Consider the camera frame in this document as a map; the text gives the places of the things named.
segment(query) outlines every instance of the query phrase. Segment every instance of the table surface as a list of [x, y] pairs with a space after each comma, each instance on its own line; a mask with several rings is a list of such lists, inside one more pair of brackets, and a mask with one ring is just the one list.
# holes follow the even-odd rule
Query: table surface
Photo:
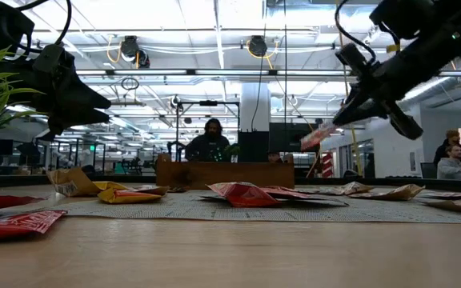
[[[79, 201], [52, 186], [0, 188]], [[62, 218], [0, 242], [0, 287], [461, 287], [461, 224]]]

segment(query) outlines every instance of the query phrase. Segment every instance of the chair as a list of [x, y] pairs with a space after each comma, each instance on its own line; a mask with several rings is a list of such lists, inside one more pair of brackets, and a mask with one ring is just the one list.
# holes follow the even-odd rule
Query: chair
[[421, 163], [423, 179], [437, 179], [437, 167], [433, 162]]

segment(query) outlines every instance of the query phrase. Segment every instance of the wooden table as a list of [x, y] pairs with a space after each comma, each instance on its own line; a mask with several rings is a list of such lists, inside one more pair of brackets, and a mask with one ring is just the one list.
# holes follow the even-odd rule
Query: wooden table
[[456, 288], [461, 224], [62, 218], [41, 237], [0, 242], [7, 286]]

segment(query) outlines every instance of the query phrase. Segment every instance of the desk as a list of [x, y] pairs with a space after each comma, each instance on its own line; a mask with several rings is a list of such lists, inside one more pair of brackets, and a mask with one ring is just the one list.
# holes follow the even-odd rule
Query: desk
[[461, 287], [461, 224], [62, 218], [27, 240], [0, 243], [0, 287]]

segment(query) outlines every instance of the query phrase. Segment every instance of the ceiling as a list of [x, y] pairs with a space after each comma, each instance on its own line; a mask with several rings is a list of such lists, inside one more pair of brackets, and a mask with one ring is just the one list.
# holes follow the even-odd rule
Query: ceiling
[[[342, 69], [335, 57], [335, 48], [340, 45], [334, 22], [335, 0], [286, 0], [286, 17], [283, 1], [271, 0], [267, 1], [270, 5], [266, 9], [266, 1], [263, 0], [71, 1], [73, 16], [63, 41], [66, 50], [76, 57], [75, 65], [82, 80], [112, 101], [112, 107], [106, 112], [122, 117], [118, 120], [120, 123], [113, 121], [75, 127], [77, 129], [71, 129], [66, 134], [98, 132], [99, 136], [95, 139], [106, 141], [108, 139], [101, 136], [103, 133], [122, 132], [129, 134], [118, 135], [117, 141], [107, 141], [108, 144], [120, 145], [117, 142], [123, 140], [144, 142], [145, 146], [163, 146], [175, 139], [176, 123], [170, 105], [172, 98], [188, 102], [239, 102], [243, 97], [243, 83], [259, 80], [257, 76], [239, 75], [135, 75], [132, 77], [140, 85], [138, 89], [128, 91], [120, 83], [124, 76], [90, 75], [90, 71], [82, 73], [84, 70], [134, 69], [122, 57], [115, 61], [119, 43], [128, 35], [138, 37], [138, 44], [150, 58], [151, 69]], [[3, 2], [21, 6], [30, 0]], [[378, 59], [383, 61], [392, 56], [384, 53], [386, 46], [392, 44], [391, 37], [379, 32], [368, 18], [379, 2], [350, 1], [343, 7], [341, 23], [353, 36], [368, 41]], [[53, 43], [62, 31], [66, 21], [66, 2], [50, 0], [25, 14], [35, 23], [32, 46], [44, 46]], [[247, 41], [253, 35], [265, 35], [268, 54], [271, 54], [269, 61], [253, 58], [248, 52]], [[272, 99], [283, 98], [284, 80], [280, 76], [279, 79], [262, 78], [268, 83]], [[346, 89], [342, 75], [289, 77], [287, 94], [293, 102], [287, 107], [289, 115], [333, 115], [346, 96]], [[276, 105], [272, 104], [275, 108], [272, 114], [283, 115], [285, 107]], [[233, 115], [237, 110], [232, 109], [234, 107], [193, 106], [184, 114], [191, 117], [192, 122], [179, 123], [183, 132], [181, 141], [188, 142], [200, 133], [206, 121], [205, 115], [218, 115], [226, 128], [225, 135], [235, 142], [238, 119]], [[304, 120], [295, 118], [290, 121]]]

